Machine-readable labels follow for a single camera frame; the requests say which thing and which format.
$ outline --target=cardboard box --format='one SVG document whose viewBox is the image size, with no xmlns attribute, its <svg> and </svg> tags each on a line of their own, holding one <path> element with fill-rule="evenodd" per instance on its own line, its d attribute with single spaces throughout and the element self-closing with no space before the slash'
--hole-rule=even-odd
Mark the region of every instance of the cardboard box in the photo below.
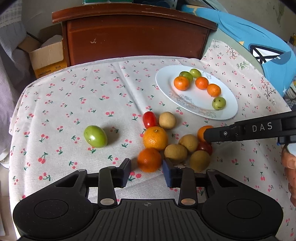
<svg viewBox="0 0 296 241">
<path fill-rule="evenodd" d="M 53 36 L 42 45 L 36 39 L 27 36 L 19 48 L 29 53 L 37 79 L 67 67 L 60 35 Z"/>
</svg>

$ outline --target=orange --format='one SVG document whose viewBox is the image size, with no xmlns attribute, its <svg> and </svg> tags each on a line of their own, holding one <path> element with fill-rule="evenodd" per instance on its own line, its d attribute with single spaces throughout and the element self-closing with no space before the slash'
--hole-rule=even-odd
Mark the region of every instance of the orange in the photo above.
<svg viewBox="0 0 296 241">
<path fill-rule="evenodd" d="M 203 134 L 206 129 L 214 128 L 213 126 L 203 126 L 197 131 L 197 138 L 201 142 L 206 142 L 206 140 L 203 138 Z"/>
<path fill-rule="evenodd" d="M 221 88 L 215 84 L 209 84 L 207 87 L 207 92 L 212 97 L 218 97 L 221 94 Z"/>
<path fill-rule="evenodd" d="M 153 148 L 146 148 L 139 153 L 137 162 L 143 172 L 155 172 L 161 166 L 161 154 Z"/>
<path fill-rule="evenodd" d="M 209 81 L 205 77 L 198 77 L 195 80 L 195 85 L 196 85 L 197 88 L 199 88 L 201 90 L 205 90 L 209 85 Z"/>
<path fill-rule="evenodd" d="M 174 86 L 181 91 L 187 90 L 190 86 L 190 82 L 186 77 L 178 76 L 174 79 Z"/>
<path fill-rule="evenodd" d="M 161 127 L 150 127 L 144 132 L 143 144 L 146 148 L 164 150 L 168 145 L 168 135 Z"/>
</svg>

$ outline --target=crosshair logo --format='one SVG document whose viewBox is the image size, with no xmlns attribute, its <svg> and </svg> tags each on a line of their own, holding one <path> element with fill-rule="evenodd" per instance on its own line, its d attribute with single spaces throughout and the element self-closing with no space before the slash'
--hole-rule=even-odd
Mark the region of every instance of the crosshair logo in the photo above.
<svg viewBox="0 0 296 241">
<path fill-rule="evenodd" d="M 150 203 L 150 202 L 146 202 L 146 203 L 144 203 L 144 205 L 145 205 L 146 207 L 150 207 L 150 206 L 152 205 L 152 203 Z"/>
</svg>

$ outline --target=white plate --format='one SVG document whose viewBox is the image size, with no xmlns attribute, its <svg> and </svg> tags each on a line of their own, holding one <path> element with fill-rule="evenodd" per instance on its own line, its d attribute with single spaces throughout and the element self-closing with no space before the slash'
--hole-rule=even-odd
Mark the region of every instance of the white plate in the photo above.
<svg viewBox="0 0 296 241">
<path fill-rule="evenodd" d="M 155 76 L 159 89 L 171 101 L 182 108 L 197 115 L 214 119 L 227 120 L 234 117 L 238 110 L 237 100 L 231 90 L 216 77 L 199 69 L 203 77 L 209 80 L 210 84 L 217 84 L 221 88 L 221 97 L 226 100 L 226 107 L 223 110 L 215 110 L 212 107 L 214 97 L 211 97 L 207 90 L 198 89 L 193 79 L 188 90 L 180 91 L 174 86 L 174 79 L 182 71 L 190 71 L 192 67 L 184 65 L 170 65 L 160 69 Z"/>
</svg>

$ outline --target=finger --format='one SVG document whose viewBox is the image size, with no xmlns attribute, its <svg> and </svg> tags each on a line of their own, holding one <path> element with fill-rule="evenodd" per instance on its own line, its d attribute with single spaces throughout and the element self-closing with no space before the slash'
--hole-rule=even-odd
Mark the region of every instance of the finger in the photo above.
<svg viewBox="0 0 296 241">
<path fill-rule="evenodd" d="M 296 169 L 290 169 L 285 167 L 285 175 L 290 185 L 296 188 Z"/>
<path fill-rule="evenodd" d="M 290 197 L 290 201 L 293 204 L 294 207 L 296 207 L 296 199 L 294 197 Z"/>
<path fill-rule="evenodd" d="M 284 146 L 281 152 L 281 162 L 284 167 L 288 167 L 291 169 L 296 168 L 296 156 L 289 153 L 286 146 Z"/>
<path fill-rule="evenodd" d="M 289 192 L 291 193 L 291 196 L 296 199 L 296 188 L 292 187 L 291 184 L 289 183 L 288 189 L 289 189 Z"/>
</svg>

